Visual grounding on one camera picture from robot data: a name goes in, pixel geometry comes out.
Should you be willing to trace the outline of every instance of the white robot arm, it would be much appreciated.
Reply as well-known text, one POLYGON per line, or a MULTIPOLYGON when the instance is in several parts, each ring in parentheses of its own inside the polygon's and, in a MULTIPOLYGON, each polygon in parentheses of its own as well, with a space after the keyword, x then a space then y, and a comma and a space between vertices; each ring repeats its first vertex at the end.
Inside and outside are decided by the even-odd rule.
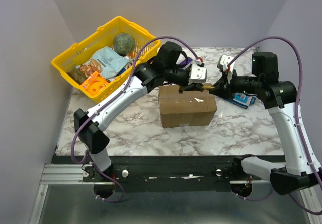
MULTIPOLYGON (((201 83, 206 82, 207 71, 200 61, 193 62, 192 66, 186 70, 178 69, 173 64, 177 61, 177 57, 173 59, 172 63, 159 62, 159 59, 163 58, 158 57, 159 54, 168 53, 170 46, 175 52, 181 51, 181 48, 178 48, 176 44, 168 44, 167 52, 161 47, 153 64, 151 62, 143 63, 136 68, 128 88, 124 89, 127 83, 125 82, 108 98, 90 108, 86 113, 81 109, 75 112, 76 130, 86 119, 96 114, 89 125, 82 130, 79 137, 89 149, 92 160, 102 172, 111 166, 111 160, 106 150, 109 139, 103 134, 103 131, 130 104, 148 94, 155 87, 161 86, 164 81, 179 85, 182 91, 203 90, 201 83), (101 106, 120 92, 122 94, 118 98, 98 113, 101 106)), ((225 68, 224 66, 229 63, 230 58, 224 56, 219 60, 217 66, 222 71, 222 77, 214 84, 214 88, 209 93, 226 99, 234 98, 234 94, 239 92, 256 94, 263 101, 265 108, 268 109, 274 120, 286 160, 286 163, 272 163, 252 155, 239 156, 234 161, 235 170, 269 181, 274 190, 281 195, 315 185, 317 179, 314 178, 308 163, 294 119, 296 88, 291 82, 278 81, 276 55, 272 53, 253 54, 252 74, 256 77, 240 77, 237 76, 233 68, 225 68)), ((312 154, 313 164, 319 170, 321 164, 313 153, 303 126, 302 130, 312 154)))

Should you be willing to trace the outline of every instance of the yellow basket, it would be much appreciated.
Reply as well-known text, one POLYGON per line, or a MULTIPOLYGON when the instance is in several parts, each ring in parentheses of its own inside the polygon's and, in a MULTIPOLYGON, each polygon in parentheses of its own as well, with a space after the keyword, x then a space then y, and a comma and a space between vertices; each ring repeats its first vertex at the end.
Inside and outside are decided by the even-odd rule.
MULTIPOLYGON (((99 103, 125 82, 130 75, 132 67, 127 69, 122 75, 116 77, 115 80, 110 82, 103 91, 94 96, 85 91, 66 72, 71 71, 77 65, 84 64, 97 50, 105 46, 112 47, 114 36, 121 32, 129 33, 135 38, 135 56, 146 42, 155 38, 140 25, 128 21, 122 16, 117 16, 106 24, 98 27, 94 34, 87 37, 82 42, 74 43, 68 50, 55 57, 51 63, 57 70, 59 70, 62 77, 64 77, 73 87, 81 90, 92 101, 99 103)), ((160 40, 157 40, 146 47, 144 52, 141 54, 137 65, 146 62, 155 56, 160 45, 160 40)))

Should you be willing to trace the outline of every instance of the marble table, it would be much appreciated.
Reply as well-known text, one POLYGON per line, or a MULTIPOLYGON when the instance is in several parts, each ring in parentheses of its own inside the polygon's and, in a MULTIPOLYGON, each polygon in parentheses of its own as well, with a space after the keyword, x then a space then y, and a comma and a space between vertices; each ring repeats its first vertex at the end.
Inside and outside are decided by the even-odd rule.
MULTIPOLYGON (((208 69, 208 81, 216 82, 220 73, 216 64, 221 55, 235 56, 240 48, 195 48, 208 69)), ((251 54, 236 61, 239 75, 250 75, 251 54)), ((243 109, 216 97, 217 112, 209 126, 162 128, 158 106, 158 89, 124 110, 105 134, 110 138, 109 155, 282 155, 283 149, 272 118, 263 104, 243 109)), ((63 123, 56 154, 69 156, 74 136, 73 113, 84 111, 94 103, 74 89, 63 123)), ((85 146, 78 141, 75 153, 83 155, 85 146)))

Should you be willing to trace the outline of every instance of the cardboard box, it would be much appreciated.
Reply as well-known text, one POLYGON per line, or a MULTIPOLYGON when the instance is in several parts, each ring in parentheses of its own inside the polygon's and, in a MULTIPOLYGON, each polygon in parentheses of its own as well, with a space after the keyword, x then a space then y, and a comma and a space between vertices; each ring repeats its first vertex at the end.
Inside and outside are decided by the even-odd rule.
POLYGON ((159 107, 162 127, 209 125, 217 105, 215 96, 203 92, 178 92, 179 86, 162 86, 159 89, 159 107))

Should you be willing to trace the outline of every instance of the orange toy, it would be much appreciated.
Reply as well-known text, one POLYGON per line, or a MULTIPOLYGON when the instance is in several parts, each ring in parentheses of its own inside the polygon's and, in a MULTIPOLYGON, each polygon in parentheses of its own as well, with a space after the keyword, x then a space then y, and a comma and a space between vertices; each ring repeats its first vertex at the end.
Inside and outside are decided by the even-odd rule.
POLYGON ((95 71, 88 77, 82 84, 81 87, 84 88, 92 96, 98 94, 102 89, 108 85, 108 82, 101 77, 101 75, 95 71))

